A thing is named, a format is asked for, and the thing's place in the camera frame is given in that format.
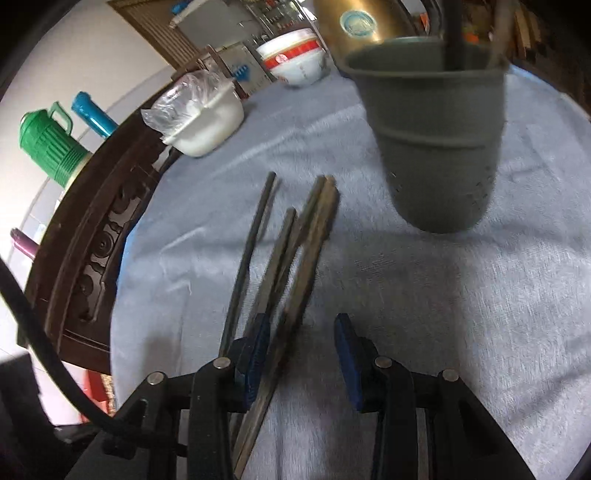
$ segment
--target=red stripe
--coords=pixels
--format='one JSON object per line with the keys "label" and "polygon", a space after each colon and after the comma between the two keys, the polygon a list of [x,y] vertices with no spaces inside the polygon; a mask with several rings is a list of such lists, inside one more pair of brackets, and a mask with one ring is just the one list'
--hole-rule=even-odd
{"label": "red stripe", "polygon": [[282,51],[277,55],[273,55],[270,59],[266,59],[264,61],[265,67],[267,67],[269,70],[274,69],[278,65],[287,62],[287,60],[291,60],[299,55],[302,55],[303,53],[315,50],[320,47],[321,45],[318,40],[308,40],[295,47],[290,47],[288,50]]}

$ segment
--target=green thermos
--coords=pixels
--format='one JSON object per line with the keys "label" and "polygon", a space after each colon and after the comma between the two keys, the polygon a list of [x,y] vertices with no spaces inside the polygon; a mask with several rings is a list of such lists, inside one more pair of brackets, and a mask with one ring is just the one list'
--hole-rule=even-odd
{"label": "green thermos", "polygon": [[[64,119],[66,129],[53,119],[55,113]],[[64,188],[90,156],[71,133],[72,119],[58,102],[49,110],[26,113],[21,120],[19,146]]]}

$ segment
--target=gray cup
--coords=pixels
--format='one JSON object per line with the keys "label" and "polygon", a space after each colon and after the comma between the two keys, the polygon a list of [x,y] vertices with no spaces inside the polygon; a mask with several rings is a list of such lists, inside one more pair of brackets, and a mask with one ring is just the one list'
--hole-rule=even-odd
{"label": "gray cup", "polygon": [[505,123],[507,64],[466,45],[466,67],[443,70],[438,38],[397,38],[345,58],[382,155],[394,206],[435,233],[466,230],[486,213]]}

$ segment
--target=gray tablecloth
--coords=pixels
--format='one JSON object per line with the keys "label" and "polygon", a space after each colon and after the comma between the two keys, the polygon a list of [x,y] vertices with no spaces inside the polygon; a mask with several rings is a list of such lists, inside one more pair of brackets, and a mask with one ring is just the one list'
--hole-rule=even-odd
{"label": "gray tablecloth", "polygon": [[445,236],[392,207],[350,80],[251,98],[219,149],[170,168],[126,246],[111,335],[119,402],[154,370],[186,374],[216,356],[267,172],[281,183],[243,314],[286,208],[333,174],[339,213],[244,478],[369,478],[375,418],[350,406],[333,347],[333,319],[348,312],[407,368],[456,368],[535,476],[564,479],[591,441],[591,127],[547,85],[510,74],[506,91],[490,211]]}

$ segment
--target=gold metal container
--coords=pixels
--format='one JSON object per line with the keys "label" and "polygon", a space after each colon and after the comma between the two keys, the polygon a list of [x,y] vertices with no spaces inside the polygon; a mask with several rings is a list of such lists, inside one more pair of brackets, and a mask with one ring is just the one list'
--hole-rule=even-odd
{"label": "gold metal container", "polygon": [[418,35],[400,0],[314,0],[314,14],[337,65],[368,44]]}

